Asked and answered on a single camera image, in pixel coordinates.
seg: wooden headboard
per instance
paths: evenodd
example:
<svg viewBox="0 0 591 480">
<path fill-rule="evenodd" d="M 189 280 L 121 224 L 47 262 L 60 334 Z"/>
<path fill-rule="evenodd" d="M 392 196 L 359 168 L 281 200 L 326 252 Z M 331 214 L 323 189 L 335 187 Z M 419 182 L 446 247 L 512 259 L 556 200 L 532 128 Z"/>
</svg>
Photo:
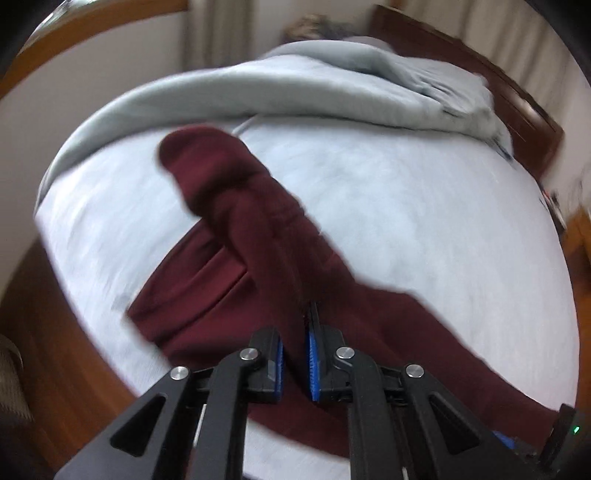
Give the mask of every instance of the wooden headboard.
<svg viewBox="0 0 591 480">
<path fill-rule="evenodd" d="M 564 131 L 499 67 L 457 38 L 382 5 L 374 9 L 369 35 L 386 41 L 399 55 L 446 61 L 486 78 L 495 99 L 495 112 L 511 132 L 515 159 L 533 178 L 542 178 L 556 156 Z"/>
</svg>

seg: curtain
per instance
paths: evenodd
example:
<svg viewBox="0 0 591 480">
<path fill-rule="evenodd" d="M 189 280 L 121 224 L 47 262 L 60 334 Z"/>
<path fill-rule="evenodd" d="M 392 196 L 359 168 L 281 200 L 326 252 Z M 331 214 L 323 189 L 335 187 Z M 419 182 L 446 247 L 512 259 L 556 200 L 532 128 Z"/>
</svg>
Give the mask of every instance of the curtain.
<svg viewBox="0 0 591 480">
<path fill-rule="evenodd" d="M 189 0 L 184 69 L 249 60 L 254 0 Z"/>
<path fill-rule="evenodd" d="M 461 39 L 561 117 L 570 53 L 525 0 L 407 0 L 401 10 Z"/>
</svg>

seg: mattress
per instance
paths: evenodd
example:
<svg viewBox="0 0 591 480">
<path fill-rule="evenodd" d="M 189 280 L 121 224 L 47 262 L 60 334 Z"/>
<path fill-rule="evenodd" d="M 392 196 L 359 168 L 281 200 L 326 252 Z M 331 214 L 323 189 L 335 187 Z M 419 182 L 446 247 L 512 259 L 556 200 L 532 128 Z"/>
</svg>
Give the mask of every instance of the mattress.
<svg viewBox="0 0 591 480">
<path fill-rule="evenodd" d="M 574 404 L 569 275 L 539 188 L 519 164 L 454 133 L 305 116 L 213 123 L 240 136 L 300 199 L 359 281 L 418 297 L 543 405 Z M 90 155 L 54 181 L 35 217 L 81 325 L 138 395 L 170 366 L 125 310 L 199 221 L 158 164 L 170 131 L 130 135 Z M 349 470 L 250 423 L 245 474 L 336 479 Z"/>
</svg>

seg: white wall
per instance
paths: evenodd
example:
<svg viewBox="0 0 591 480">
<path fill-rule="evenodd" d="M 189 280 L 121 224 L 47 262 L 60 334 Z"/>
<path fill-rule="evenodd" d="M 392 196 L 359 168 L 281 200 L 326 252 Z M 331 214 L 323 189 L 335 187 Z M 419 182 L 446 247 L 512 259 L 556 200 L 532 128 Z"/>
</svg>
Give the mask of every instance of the white wall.
<svg viewBox="0 0 591 480">
<path fill-rule="evenodd" d="M 561 210 L 568 216 L 576 210 L 578 200 L 588 199 L 591 194 L 588 171 L 584 191 L 573 195 L 577 178 L 591 162 L 591 86 L 574 59 L 569 64 L 565 92 L 568 97 L 563 113 L 555 119 L 564 129 L 564 140 L 543 183 L 548 191 L 558 193 Z"/>
<path fill-rule="evenodd" d="M 0 100 L 0 295 L 37 236 L 37 187 L 88 116 L 138 85 L 181 71 L 185 13 L 123 25 L 74 46 Z"/>
</svg>

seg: clothing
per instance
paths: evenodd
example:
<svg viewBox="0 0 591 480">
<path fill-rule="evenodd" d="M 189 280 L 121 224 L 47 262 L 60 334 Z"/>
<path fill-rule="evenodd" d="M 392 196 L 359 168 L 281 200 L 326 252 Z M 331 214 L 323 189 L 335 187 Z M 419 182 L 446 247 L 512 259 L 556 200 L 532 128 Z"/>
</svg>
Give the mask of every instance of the clothing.
<svg viewBox="0 0 591 480">
<path fill-rule="evenodd" d="M 298 202 L 237 138 L 187 127 L 160 145 L 189 209 L 202 217 L 167 255 L 128 310 L 174 365 L 205 368 L 274 325 L 285 348 L 284 398 L 251 418 L 296 441 L 348 455 L 343 405 L 315 406 L 304 393 L 303 311 L 380 365 L 421 364 L 489 428 L 541 447 L 556 412 L 505 382 L 416 299 L 355 281 Z"/>
</svg>

